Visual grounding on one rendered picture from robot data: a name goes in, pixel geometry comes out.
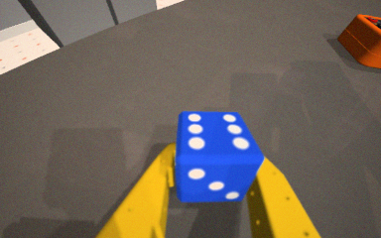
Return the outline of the blue die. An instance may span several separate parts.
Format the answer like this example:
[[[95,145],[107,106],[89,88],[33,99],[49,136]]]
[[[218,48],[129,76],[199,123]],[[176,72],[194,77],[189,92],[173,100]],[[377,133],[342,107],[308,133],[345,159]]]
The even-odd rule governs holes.
[[[241,201],[264,160],[237,112],[179,115],[175,164],[181,202]]]

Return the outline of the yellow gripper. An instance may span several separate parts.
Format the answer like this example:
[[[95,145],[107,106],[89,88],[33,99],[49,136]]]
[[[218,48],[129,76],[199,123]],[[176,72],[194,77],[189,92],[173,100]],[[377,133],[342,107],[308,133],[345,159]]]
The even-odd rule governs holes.
[[[95,238],[165,238],[175,155],[171,143]],[[266,158],[246,194],[252,238],[320,238],[283,174]]]

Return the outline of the orange digital multimeter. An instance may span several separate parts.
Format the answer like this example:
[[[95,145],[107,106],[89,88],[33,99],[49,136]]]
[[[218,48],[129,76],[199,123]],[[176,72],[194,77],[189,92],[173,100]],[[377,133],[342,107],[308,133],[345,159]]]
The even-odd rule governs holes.
[[[357,15],[337,39],[360,64],[381,68],[381,18]]]

